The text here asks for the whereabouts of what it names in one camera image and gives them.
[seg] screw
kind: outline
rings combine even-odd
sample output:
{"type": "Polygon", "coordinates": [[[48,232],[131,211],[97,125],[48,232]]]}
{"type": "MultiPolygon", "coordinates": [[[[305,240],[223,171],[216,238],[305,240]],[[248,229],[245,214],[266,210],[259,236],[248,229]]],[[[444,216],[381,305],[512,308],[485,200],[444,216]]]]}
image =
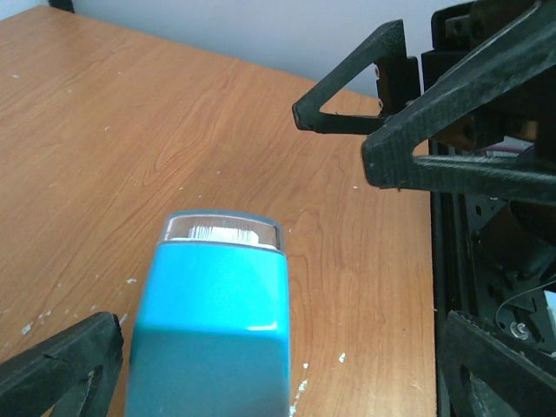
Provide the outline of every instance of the screw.
{"type": "Polygon", "coordinates": [[[510,332],[512,332],[513,337],[521,341],[526,341],[531,335],[525,323],[517,323],[515,321],[510,324],[510,332]]]}

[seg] translucent lid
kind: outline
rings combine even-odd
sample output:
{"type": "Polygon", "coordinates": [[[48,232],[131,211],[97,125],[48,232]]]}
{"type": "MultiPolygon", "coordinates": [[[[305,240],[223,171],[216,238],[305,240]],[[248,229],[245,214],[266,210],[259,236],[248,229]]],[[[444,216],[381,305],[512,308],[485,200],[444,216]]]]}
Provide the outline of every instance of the translucent lid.
{"type": "Polygon", "coordinates": [[[182,212],[166,222],[161,242],[213,242],[254,248],[283,249],[277,223],[229,212],[182,212]]]}

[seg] wooden table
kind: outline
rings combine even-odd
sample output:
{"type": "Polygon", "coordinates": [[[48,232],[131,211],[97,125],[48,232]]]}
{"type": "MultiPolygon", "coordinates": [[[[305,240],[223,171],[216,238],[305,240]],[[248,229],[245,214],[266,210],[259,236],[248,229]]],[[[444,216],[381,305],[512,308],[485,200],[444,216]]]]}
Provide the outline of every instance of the wooden table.
{"type": "Polygon", "coordinates": [[[1,22],[0,361],[99,310],[127,358],[163,219],[233,209],[286,230],[296,416],[434,415],[428,193],[367,185],[360,136],[297,131],[311,85],[48,7],[1,22]]]}

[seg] white wall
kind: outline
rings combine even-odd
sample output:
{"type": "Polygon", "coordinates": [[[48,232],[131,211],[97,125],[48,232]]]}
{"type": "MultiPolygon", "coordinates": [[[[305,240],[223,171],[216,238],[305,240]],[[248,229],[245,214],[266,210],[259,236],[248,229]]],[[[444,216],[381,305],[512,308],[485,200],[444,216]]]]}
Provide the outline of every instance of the white wall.
{"type": "Polygon", "coordinates": [[[0,20],[21,13],[39,4],[48,4],[48,0],[0,0],[0,20]]]}
{"type": "MultiPolygon", "coordinates": [[[[318,80],[378,25],[403,18],[408,51],[430,17],[462,0],[74,0],[76,12],[318,80]]],[[[368,70],[350,89],[375,94],[368,70]]]]}

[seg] black metal frame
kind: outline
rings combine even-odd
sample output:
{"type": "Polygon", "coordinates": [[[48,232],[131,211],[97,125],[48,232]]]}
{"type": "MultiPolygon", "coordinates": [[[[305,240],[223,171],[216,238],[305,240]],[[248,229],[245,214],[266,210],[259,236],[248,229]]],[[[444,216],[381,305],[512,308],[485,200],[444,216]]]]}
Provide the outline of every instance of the black metal frame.
{"type": "Polygon", "coordinates": [[[122,368],[118,319],[97,313],[0,364],[0,413],[100,417],[122,368]]]}
{"type": "MultiPolygon", "coordinates": [[[[437,142],[429,142],[431,155],[450,155],[454,149],[437,142]]],[[[473,236],[476,230],[488,222],[504,203],[488,197],[431,193],[431,225],[434,272],[434,325],[435,346],[442,345],[447,327],[448,313],[462,310],[480,317],[483,322],[496,325],[495,315],[500,305],[500,294],[504,299],[527,288],[537,287],[539,278],[507,288],[503,285],[501,271],[480,258],[473,236]],[[481,215],[475,212],[480,205],[481,215]]],[[[509,323],[517,321],[518,315],[526,311],[526,321],[535,328],[535,337],[523,345],[549,354],[556,351],[556,339],[546,311],[546,299],[542,289],[522,297],[518,311],[503,309],[500,320],[506,323],[505,333],[510,334],[509,323]]],[[[444,374],[440,362],[436,362],[437,407],[439,417],[454,417],[452,403],[448,397],[444,374]]]]}

